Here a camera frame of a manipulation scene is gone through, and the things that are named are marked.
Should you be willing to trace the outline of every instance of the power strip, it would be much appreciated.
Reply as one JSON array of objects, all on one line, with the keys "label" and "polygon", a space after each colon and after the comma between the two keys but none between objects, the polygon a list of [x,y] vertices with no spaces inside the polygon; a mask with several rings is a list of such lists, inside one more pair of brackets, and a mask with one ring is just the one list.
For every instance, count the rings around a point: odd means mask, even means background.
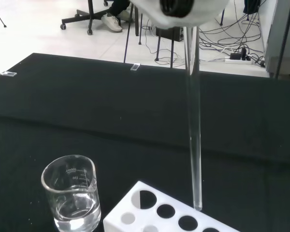
[{"label": "power strip", "polygon": [[225,58],[226,64],[252,64],[252,60],[241,60],[241,59],[229,59]]}]

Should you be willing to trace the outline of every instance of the office chair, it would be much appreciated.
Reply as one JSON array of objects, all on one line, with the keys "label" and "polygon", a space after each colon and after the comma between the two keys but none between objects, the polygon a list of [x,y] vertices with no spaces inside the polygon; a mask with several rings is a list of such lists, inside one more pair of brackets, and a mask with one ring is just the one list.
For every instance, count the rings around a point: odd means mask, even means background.
[{"label": "office chair", "polygon": [[92,5],[92,0],[88,0],[88,7],[89,7],[89,13],[81,11],[81,10],[76,10],[76,15],[74,16],[74,18],[65,18],[62,20],[62,24],[60,25],[60,28],[62,30],[65,30],[66,24],[67,23],[74,23],[74,22],[80,22],[80,21],[85,21],[85,20],[89,20],[89,26],[88,26],[88,30],[87,30],[87,34],[88,35],[92,35],[92,21],[94,19],[98,19],[101,20],[102,16],[105,15],[108,12],[107,10],[104,11],[100,11],[98,13],[94,13],[93,12],[93,5]]},{"label": "office chair", "polygon": [[[104,0],[104,6],[108,6],[108,2]],[[92,0],[88,0],[88,7],[89,7],[89,13],[81,11],[81,10],[76,10],[76,15],[74,18],[65,18],[62,19],[62,24],[60,25],[60,28],[62,30],[65,30],[67,28],[66,23],[74,23],[74,22],[80,22],[80,21],[85,21],[89,20],[89,26],[87,30],[88,35],[92,35],[92,21],[94,19],[101,20],[102,16],[105,15],[108,12],[107,10],[100,11],[98,13],[93,12],[93,4]],[[120,18],[117,18],[119,25],[121,26],[121,21]],[[137,8],[135,9],[135,35],[139,36],[139,13]]]}]

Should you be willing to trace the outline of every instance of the table leg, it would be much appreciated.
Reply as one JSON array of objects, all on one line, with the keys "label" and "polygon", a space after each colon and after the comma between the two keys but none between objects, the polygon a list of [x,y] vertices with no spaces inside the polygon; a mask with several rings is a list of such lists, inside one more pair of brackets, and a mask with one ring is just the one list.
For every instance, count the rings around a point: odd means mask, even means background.
[{"label": "table leg", "polygon": [[139,10],[137,7],[134,8],[135,11],[135,36],[139,36]]},{"label": "table leg", "polygon": [[158,48],[157,48],[156,61],[159,61],[160,41],[161,41],[161,30],[159,29],[159,38],[158,38]]},{"label": "table leg", "polygon": [[128,41],[129,41],[130,27],[131,27],[131,21],[132,21],[132,14],[133,14],[133,4],[131,4],[130,20],[129,20],[129,26],[128,26],[128,34],[127,34],[127,42],[126,42],[124,63],[126,63],[126,56],[127,56],[127,49],[128,49]]},{"label": "table leg", "polygon": [[173,68],[175,28],[172,29],[171,69]]},{"label": "table leg", "polygon": [[141,27],[140,27],[140,41],[139,41],[139,45],[141,45],[141,37],[142,37],[142,26],[143,26],[143,14],[141,14]]}]

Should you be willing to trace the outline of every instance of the white wall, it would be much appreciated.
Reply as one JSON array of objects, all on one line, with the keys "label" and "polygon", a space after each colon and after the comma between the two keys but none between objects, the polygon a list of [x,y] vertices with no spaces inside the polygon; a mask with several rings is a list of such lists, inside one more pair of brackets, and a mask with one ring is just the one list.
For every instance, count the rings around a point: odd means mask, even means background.
[{"label": "white wall", "polygon": [[262,0],[261,4],[262,3],[264,4],[259,9],[259,20],[261,25],[263,46],[266,49],[267,40],[269,38],[270,28],[273,22],[273,16],[275,13],[277,0]]}]

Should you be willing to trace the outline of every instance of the black cable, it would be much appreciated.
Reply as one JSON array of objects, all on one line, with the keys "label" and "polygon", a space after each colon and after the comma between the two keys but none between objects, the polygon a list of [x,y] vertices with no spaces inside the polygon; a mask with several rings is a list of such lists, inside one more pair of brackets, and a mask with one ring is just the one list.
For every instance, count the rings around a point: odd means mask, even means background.
[{"label": "black cable", "polygon": [[[150,28],[151,28],[151,27],[148,25],[148,22],[149,22],[149,20],[147,21],[147,25],[146,25],[146,26],[142,26],[142,29],[145,30],[145,46],[148,48],[150,54],[155,54],[155,53],[157,53],[157,51],[156,51],[156,52],[152,52],[152,51],[150,50],[150,48],[147,46],[147,35],[146,35],[146,32],[147,32],[147,30],[150,30]],[[159,51],[163,51],[163,50],[170,51],[169,49],[165,49],[165,48],[163,48],[163,49],[159,49]]]}]

